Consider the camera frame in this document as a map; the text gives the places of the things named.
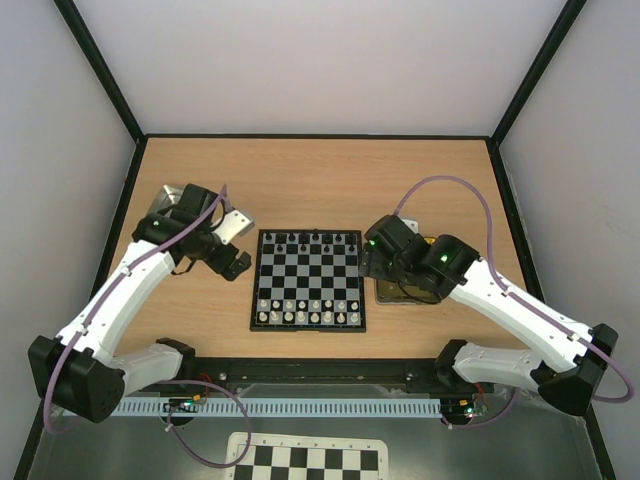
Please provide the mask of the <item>gold metal tray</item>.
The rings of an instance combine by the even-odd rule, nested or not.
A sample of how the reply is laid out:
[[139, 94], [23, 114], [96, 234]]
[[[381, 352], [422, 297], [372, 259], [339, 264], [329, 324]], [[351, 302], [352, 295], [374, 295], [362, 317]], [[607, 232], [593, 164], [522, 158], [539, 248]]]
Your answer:
[[[384, 238], [375, 234], [369, 239], [370, 249], [381, 250]], [[376, 301], [380, 304], [437, 305], [441, 299], [434, 293], [410, 284], [408, 280], [374, 280]]]

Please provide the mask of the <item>black grey chess board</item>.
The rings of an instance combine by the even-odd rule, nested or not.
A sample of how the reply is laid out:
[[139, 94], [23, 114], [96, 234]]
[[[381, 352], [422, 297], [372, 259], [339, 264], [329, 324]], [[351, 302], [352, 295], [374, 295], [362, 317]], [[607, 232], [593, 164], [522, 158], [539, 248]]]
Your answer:
[[[257, 331], [325, 331], [355, 332], [366, 331], [366, 303], [364, 279], [359, 274], [362, 254], [362, 237], [359, 230], [318, 230], [318, 229], [261, 229], [259, 231], [250, 329]], [[259, 300], [267, 301], [266, 307], [259, 306]], [[280, 307], [273, 309], [273, 300]], [[291, 300], [293, 308], [286, 308]], [[319, 308], [312, 302], [320, 301]], [[333, 306], [327, 309], [326, 300]], [[298, 302], [305, 301], [306, 308], [299, 309]], [[339, 309], [337, 303], [345, 301], [346, 307]], [[350, 308], [358, 302], [358, 310]], [[280, 313], [280, 322], [272, 323], [271, 312]], [[298, 311], [304, 311], [307, 322], [296, 322]], [[326, 311], [333, 313], [333, 323], [323, 322]], [[258, 314], [265, 312], [268, 320], [258, 321]], [[294, 321], [284, 322], [284, 314], [292, 312]], [[310, 321], [310, 314], [317, 312], [320, 321]], [[337, 322], [342, 312], [346, 321]], [[350, 322], [352, 313], [359, 315], [357, 323]]]

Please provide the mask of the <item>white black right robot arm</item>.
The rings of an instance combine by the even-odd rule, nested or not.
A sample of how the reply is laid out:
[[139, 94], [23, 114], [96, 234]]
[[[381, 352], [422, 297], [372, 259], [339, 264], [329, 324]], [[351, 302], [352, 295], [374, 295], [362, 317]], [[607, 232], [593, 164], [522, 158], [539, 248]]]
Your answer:
[[467, 383], [493, 383], [534, 391], [557, 410], [583, 416], [607, 369], [617, 332], [588, 326], [553, 310], [491, 268], [462, 240], [440, 235], [433, 243], [397, 215], [379, 219], [365, 234], [362, 276], [415, 286], [434, 304], [461, 303], [525, 344], [523, 350], [452, 340], [438, 357], [436, 379], [455, 392]]

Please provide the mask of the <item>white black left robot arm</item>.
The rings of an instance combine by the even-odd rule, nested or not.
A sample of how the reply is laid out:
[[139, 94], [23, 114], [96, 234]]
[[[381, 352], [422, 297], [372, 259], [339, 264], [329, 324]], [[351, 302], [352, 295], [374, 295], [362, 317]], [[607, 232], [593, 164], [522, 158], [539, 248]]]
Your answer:
[[191, 379], [195, 350], [162, 338], [118, 356], [123, 334], [154, 289], [176, 275], [182, 260], [206, 264], [227, 281], [251, 265], [233, 239], [250, 231], [253, 219], [218, 193], [188, 184], [175, 201], [158, 198], [138, 222], [125, 254], [86, 307], [53, 338], [37, 337], [28, 349], [45, 429], [57, 433], [58, 406], [100, 423], [121, 399], [159, 382]]

